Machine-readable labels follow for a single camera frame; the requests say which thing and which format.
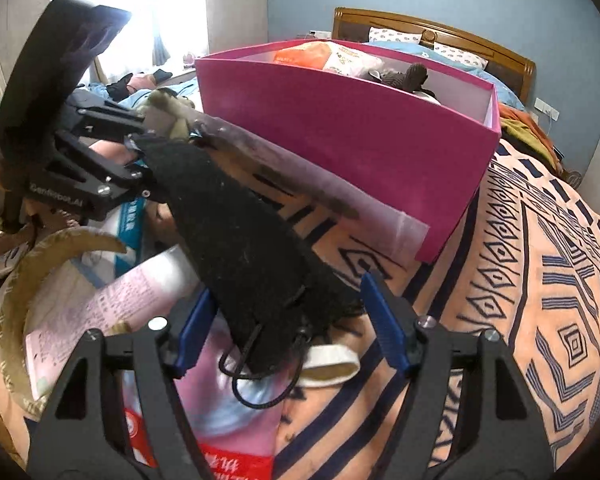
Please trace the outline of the plaid beige headband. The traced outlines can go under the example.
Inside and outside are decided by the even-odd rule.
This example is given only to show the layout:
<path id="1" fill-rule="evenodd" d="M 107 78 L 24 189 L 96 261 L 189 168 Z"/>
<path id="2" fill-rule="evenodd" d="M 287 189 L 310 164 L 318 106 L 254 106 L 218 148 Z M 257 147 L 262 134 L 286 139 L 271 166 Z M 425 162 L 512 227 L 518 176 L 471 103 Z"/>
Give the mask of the plaid beige headband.
<path id="1" fill-rule="evenodd" d="M 0 372 L 15 404 L 39 420 L 47 398 L 35 400 L 26 370 L 24 326 L 30 303 L 46 278 L 84 252 L 126 252 L 116 236 L 89 226 L 75 226 L 43 238 L 15 267 L 0 290 Z"/>

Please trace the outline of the black fabric pouch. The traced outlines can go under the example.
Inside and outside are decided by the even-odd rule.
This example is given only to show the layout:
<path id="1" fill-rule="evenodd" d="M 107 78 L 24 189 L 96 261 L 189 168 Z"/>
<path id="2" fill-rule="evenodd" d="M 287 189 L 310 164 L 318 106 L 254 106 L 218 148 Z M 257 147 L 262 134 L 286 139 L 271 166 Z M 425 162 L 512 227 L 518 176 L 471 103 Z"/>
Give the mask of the black fabric pouch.
<path id="1" fill-rule="evenodd" d="M 279 214 L 200 146 L 132 133 L 144 190 L 173 214 L 204 296 L 223 315 L 240 359 L 219 362 L 236 400 L 267 410 L 297 387 L 310 344 L 361 313 L 358 294 Z"/>

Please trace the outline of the windowsill clothes pile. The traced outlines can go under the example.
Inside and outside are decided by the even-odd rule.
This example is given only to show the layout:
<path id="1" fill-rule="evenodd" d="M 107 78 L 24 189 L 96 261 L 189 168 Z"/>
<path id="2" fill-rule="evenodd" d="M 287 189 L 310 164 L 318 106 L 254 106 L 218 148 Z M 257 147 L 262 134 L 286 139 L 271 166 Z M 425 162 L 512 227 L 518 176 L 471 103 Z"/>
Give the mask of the windowsill clothes pile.
<path id="1" fill-rule="evenodd" d="M 114 102 L 120 102 L 132 96 L 140 90 L 155 90 L 158 84 L 162 84 L 173 76 L 162 68 L 155 70 L 151 74 L 129 73 L 113 84 L 106 85 L 106 91 L 109 99 Z"/>

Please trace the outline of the small plush toy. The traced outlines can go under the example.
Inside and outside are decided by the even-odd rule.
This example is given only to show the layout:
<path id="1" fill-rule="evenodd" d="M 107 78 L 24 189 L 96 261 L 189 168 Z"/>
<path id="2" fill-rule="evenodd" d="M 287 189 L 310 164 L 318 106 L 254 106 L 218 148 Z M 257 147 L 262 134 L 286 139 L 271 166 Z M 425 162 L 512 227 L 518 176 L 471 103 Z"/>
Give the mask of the small plush toy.
<path id="1" fill-rule="evenodd" d="M 171 89 L 161 88 L 149 92 L 136 111 L 144 118 L 146 129 L 157 136 L 186 140 L 190 133 L 188 111 L 194 108 L 193 101 L 178 96 Z"/>

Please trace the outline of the pink printed packet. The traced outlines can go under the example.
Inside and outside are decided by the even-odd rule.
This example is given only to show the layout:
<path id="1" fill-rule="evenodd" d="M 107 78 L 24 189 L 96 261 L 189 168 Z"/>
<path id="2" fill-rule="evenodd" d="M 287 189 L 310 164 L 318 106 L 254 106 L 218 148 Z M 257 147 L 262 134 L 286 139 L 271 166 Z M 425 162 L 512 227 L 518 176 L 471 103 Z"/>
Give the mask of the pink printed packet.
<path id="1" fill-rule="evenodd" d="M 24 329 L 32 396 L 38 400 L 52 391 L 84 332 L 97 328 L 110 335 L 120 323 L 138 330 L 151 318 L 168 314 L 199 283 L 178 245 L 109 284 L 80 260 L 65 262 L 34 296 Z"/>

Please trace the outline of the orange patterned blanket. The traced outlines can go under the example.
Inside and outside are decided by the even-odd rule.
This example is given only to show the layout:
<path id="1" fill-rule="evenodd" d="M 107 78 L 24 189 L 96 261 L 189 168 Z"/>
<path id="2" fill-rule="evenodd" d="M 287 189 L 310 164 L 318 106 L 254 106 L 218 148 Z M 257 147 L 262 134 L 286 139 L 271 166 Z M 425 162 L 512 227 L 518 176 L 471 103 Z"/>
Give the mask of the orange patterned blanket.
<path id="1" fill-rule="evenodd" d="M 502 141 L 468 211 L 434 263 L 400 266 L 349 235 L 302 195 L 216 156 L 287 220 L 339 277 L 367 270 L 449 330 L 498 330 L 512 349 L 562 468 L 600 422 L 600 216 L 568 183 Z M 407 385 L 382 358 L 370 321 L 330 332 L 360 357 L 339 387 L 297 389 L 282 411 L 276 479 L 365 479 L 384 448 Z"/>

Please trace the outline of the pink red packet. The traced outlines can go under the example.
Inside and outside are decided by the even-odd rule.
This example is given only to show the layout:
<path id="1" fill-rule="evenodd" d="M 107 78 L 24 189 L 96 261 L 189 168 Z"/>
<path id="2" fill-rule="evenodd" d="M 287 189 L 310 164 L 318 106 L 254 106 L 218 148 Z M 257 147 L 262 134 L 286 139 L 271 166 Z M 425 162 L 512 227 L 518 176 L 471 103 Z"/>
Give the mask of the pink red packet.
<path id="1" fill-rule="evenodd" d="M 234 393 L 232 381 L 219 370 L 223 353 L 228 354 L 226 367 L 231 370 L 239 353 L 224 318 L 217 316 L 197 364 L 175 382 L 190 429 L 216 478 L 269 479 L 282 407 L 254 410 L 240 401 L 273 400 L 284 388 L 285 375 L 238 380 Z"/>

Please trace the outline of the orange snack bag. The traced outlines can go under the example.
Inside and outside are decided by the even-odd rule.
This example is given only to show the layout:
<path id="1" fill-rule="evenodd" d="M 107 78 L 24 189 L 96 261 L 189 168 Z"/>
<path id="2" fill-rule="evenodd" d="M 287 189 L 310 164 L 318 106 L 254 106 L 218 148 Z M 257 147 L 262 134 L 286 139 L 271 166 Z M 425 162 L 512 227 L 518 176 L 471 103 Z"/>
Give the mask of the orange snack bag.
<path id="1" fill-rule="evenodd" d="M 273 62 L 287 66 L 312 68 L 348 77 L 361 77 L 370 70 L 379 70 L 381 58 L 332 41 L 309 41 L 280 49 Z"/>

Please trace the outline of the clear plastic sheet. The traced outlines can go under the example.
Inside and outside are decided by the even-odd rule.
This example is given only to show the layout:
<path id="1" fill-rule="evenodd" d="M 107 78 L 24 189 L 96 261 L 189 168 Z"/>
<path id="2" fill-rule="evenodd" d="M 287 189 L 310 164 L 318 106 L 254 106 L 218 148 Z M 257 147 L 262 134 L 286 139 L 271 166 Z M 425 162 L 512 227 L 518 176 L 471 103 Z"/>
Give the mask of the clear plastic sheet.
<path id="1" fill-rule="evenodd" d="M 252 132 L 182 103 L 176 115 L 150 104 L 141 106 L 140 114 L 145 125 L 162 136 L 167 136 L 180 118 L 190 126 L 201 126 L 204 140 L 226 153 L 231 162 L 291 193 L 308 196 L 326 207 L 353 237 L 402 266 L 414 260 L 424 246 L 429 231 L 426 223 Z"/>

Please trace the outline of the left patterned pillow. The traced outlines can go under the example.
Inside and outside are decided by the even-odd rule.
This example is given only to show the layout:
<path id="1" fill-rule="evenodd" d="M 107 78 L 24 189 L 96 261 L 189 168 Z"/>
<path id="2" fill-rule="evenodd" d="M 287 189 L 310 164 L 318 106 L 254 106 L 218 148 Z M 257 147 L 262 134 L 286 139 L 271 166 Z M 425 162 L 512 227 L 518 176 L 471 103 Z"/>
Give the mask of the left patterned pillow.
<path id="1" fill-rule="evenodd" d="M 371 27 L 368 32 L 369 42 L 400 42 L 401 44 L 419 44 L 421 34 L 412 32 L 399 32 L 390 28 Z"/>

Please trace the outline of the patterned pillow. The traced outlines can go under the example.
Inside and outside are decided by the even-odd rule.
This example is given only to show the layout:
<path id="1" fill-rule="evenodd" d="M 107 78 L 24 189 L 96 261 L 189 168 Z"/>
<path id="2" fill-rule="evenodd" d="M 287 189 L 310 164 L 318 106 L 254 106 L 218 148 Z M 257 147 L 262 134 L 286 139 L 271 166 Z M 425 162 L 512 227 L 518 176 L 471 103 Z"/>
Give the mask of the patterned pillow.
<path id="1" fill-rule="evenodd" d="M 446 44 L 438 44 L 437 42 L 434 44 L 434 52 L 454 63 L 462 64 L 463 66 L 470 68 L 478 68 L 479 70 L 485 70 L 489 63 L 488 60 L 482 58 L 478 54 L 450 47 Z"/>
<path id="2" fill-rule="evenodd" d="M 399 32 L 390 28 L 371 27 L 368 32 L 369 42 L 400 42 L 401 44 L 419 44 L 421 34 L 412 32 Z"/>

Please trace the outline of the orange mustard clothes pile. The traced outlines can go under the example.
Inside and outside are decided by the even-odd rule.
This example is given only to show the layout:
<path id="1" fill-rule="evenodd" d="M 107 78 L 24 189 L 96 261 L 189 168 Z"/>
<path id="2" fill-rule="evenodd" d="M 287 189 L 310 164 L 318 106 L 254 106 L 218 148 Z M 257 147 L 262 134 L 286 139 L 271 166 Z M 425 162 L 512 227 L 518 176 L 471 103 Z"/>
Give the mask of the orange mustard clothes pile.
<path id="1" fill-rule="evenodd" d="M 562 164 L 548 135 L 535 123 L 530 114 L 504 103 L 498 104 L 502 137 L 520 152 L 533 156 L 554 176 L 562 175 Z"/>

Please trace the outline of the pink storage box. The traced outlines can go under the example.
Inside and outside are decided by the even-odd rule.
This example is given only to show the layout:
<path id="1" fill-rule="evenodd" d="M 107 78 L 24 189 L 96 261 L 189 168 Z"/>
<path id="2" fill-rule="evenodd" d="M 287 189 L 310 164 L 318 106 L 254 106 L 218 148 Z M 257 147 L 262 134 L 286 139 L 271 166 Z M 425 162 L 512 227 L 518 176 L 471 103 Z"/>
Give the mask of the pink storage box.
<path id="1" fill-rule="evenodd" d="M 493 84 L 427 61 L 432 100 L 362 77 L 273 62 L 260 44 L 196 63 L 207 115 L 291 151 L 429 226 L 431 262 L 460 222 L 501 137 Z"/>

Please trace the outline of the right patterned pillow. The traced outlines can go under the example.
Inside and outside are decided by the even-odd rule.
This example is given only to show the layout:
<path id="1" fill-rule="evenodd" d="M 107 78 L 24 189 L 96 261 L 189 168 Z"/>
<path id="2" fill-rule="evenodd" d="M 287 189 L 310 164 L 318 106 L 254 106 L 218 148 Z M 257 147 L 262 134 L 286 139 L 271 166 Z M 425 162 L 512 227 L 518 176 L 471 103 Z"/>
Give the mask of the right patterned pillow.
<path id="1" fill-rule="evenodd" d="M 485 70 L 489 63 L 488 60 L 482 58 L 478 54 L 450 47 L 446 44 L 438 44 L 437 42 L 434 44 L 434 52 L 454 63 L 462 64 L 463 66 L 470 68 L 478 68 L 479 70 Z"/>

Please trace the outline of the wall power socket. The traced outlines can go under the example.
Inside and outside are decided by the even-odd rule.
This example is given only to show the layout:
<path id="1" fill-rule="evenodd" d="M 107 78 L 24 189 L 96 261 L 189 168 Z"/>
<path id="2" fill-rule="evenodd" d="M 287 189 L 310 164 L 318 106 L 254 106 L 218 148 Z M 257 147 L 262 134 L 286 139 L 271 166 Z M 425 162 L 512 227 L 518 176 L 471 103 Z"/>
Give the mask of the wall power socket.
<path id="1" fill-rule="evenodd" d="M 535 99 L 534 108 L 549 117 L 553 122 L 557 122 L 559 119 L 559 110 L 556 110 L 556 108 L 550 106 L 550 104 L 547 104 L 547 102 L 540 98 Z"/>

